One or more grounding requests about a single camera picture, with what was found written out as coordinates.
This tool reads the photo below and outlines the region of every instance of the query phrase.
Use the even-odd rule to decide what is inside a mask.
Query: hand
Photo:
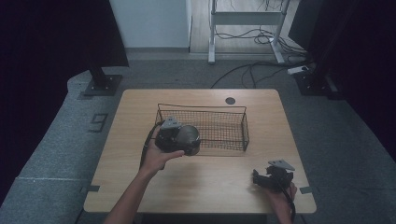
[[[146,153],[146,158],[143,161],[143,165],[141,168],[141,171],[147,172],[150,177],[155,176],[157,172],[165,166],[167,161],[173,158],[182,157],[184,155],[183,150],[169,152],[169,153],[162,152],[155,145],[155,137],[157,136],[159,131],[160,131],[160,127],[157,127],[151,136],[151,140],[148,142],[148,150]]]
[[[265,194],[268,196],[270,200],[271,207],[273,208],[279,223],[288,224],[291,223],[291,212],[289,202],[283,194],[283,192],[273,192],[269,189],[264,189]],[[296,195],[297,188],[294,183],[290,183],[290,187],[286,189],[286,192],[289,194],[291,199],[294,201],[294,196]]]

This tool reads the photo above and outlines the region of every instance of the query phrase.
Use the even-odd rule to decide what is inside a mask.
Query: gray carpet
[[[80,211],[122,92],[208,89],[226,72],[247,63],[254,62],[131,60],[131,68],[104,69],[108,75],[123,75],[115,96],[81,97],[90,74],[71,78],[56,119],[1,206],[0,222],[100,223],[106,214]],[[260,66],[253,72],[258,80],[278,69]],[[252,88],[243,71],[231,73],[215,88]],[[313,188],[317,212],[299,215],[295,223],[396,223],[395,162],[347,102],[302,96],[286,71],[259,82],[257,88],[278,90]],[[92,123],[95,114],[107,115],[101,132],[93,132],[101,128]],[[268,219],[276,223],[274,217]]]

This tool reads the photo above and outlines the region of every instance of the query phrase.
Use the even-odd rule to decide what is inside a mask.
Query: wire basket
[[[246,151],[248,121],[245,106],[187,106],[158,104],[156,123],[169,117],[198,129],[200,151],[219,148]]]

